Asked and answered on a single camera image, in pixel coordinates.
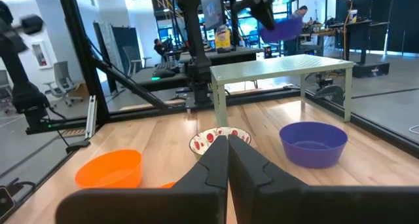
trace office chair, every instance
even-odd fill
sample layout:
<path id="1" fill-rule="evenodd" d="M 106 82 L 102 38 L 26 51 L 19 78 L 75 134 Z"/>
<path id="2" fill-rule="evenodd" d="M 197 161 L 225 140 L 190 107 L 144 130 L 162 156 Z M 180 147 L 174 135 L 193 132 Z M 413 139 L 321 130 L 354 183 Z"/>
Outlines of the office chair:
<path id="1" fill-rule="evenodd" d="M 45 94 L 52 94 L 59 100 L 55 102 L 54 107 L 57 107 L 57 103 L 64 101 L 68 107 L 71 107 L 75 100 L 83 101 L 82 97 L 70 97 L 69 93 L 75 91 L 77 86 L 70 79 L 70 74 L 68 72 L 67 61 L 62 61 L 54 64 L 54 75 L 55 81 L 49 83 L 43 83 L 47 85 L 50 90 L 47 90 Z"/>
<path id="2" fill-rule="evenodd" d="M 10 112 L 12 105 L 12 89 L 7 77 L 7 70 L 0 70 L 0 108 L 4 109 L 5 113 Z"/>
<path id="3" fill-rule="evenodd" d="M 143 64 L 141 62 L 141 56 L 132 46 L 127 46 L 122 48 L 125 52 L 125 56 L 130 63 L 130 67 L 128 68 L 127 75 L 131 77 L 137 70 L 137 63 L 139 63 L 139 67 L 143 68 Z M 147 60 L 151 59 L 151 57 L 144 57 L 144 67 L 147 67 Z"/>

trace light green table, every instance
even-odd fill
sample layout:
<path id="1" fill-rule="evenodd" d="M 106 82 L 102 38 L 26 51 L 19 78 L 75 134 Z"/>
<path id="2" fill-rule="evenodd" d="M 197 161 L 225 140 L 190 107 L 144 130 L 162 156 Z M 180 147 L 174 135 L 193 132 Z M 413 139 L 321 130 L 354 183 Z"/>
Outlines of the light green table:
<path id="1" fill-rule="evenodd" d="M 215 115 L 219 126 L 228 126 L 225 85 L 292 75 L 301 76 L 301 97 L 305 98 L 305 77 L 310 73 L 345 69 L 344 122 L 352 110 L 353 62 L 301 54 L 211 67 Z"/>

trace purple bowl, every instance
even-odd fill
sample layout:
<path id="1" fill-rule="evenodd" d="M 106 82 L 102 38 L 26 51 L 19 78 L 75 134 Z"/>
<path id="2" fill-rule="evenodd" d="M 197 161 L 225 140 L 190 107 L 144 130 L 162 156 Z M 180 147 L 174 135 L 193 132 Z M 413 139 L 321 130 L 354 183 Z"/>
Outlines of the purple bowl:
<path id="1" fill-rule="evenodd" d="M 280 130 L 287 158 L 306 168 L 328 168 L 335 165 L 348 142 L 348 135 L 320 122 L 296 122 Z"/>

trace red polka dot bowl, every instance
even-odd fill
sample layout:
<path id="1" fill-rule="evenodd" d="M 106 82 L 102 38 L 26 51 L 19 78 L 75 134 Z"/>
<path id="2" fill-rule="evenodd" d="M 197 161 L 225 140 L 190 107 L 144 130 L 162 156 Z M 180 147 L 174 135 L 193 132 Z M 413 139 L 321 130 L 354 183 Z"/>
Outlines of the red polka dot bowl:
<path id="1" fill-rule="evenodd" d="M 207 129 L 195 135 L 189 142 L 189 149 L 191 149 L 191 151 L 195 154 L 195 157 L 199 159 L 218 136 L 228 135 L 236 135 L 248 144 L 251 142 L 249 132 L 246 132 L 243 129 L 235 127 L 217 127 Z"/>

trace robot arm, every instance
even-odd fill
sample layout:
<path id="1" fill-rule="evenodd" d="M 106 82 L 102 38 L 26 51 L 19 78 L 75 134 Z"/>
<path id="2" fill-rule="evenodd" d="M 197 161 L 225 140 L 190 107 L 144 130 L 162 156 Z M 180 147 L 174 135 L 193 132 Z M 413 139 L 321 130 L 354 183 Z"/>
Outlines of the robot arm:
<path id="1" fill-rule="evenodd" d="M 43 20 L 38 16 L 23 18 L 21 24 L 12 27 L 12 14 L 3 2 L 0 3 L 0 57 L 14 84 L 12 90 L 12 103 L 18 113 L 23 113 L 29 127 L 42 125 L 43 118 L 47 116 L 46 108 L 49 101 L 39 89 L 29 82 L 25 69 L 19 59 L 18 53 L 27 50 L 27 46 L 20 33 L 27 35 L 38 33 L 43 28 Z"/>

